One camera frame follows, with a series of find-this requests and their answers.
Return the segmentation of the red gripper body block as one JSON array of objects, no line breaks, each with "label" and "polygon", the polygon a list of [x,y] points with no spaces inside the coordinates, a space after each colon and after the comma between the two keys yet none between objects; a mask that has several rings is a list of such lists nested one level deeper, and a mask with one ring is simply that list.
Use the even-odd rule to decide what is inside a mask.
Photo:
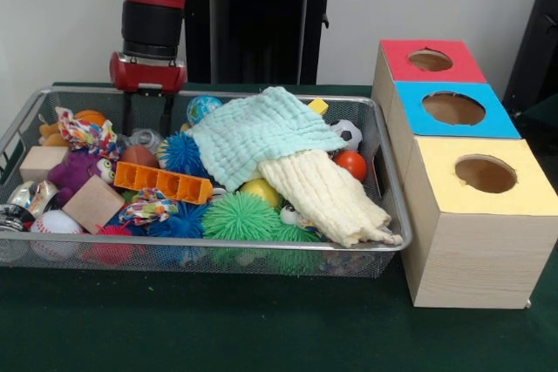
[{"label": "red gripper body block", "polygon": [[135,57],[123,52],[111,55],[109,72],[112,84],[128,92],[148,89],[175,94],[187,78],[187,67],[181,61]]}]

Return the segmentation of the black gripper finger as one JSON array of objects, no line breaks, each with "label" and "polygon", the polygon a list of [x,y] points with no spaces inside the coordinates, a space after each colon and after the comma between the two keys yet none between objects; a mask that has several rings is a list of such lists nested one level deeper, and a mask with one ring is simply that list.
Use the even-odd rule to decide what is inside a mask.
[{"label": "black gripper finger", "polygon": [[129,135],[133,128],[133,93],[124,92],[123,134]]},{"label": "black gripper finger", "polygon": [[165,104],[162,113],[162,135],[163,136],[168,136],[170,133],[173,107],[174,107],[174,95],[166,95]]}]

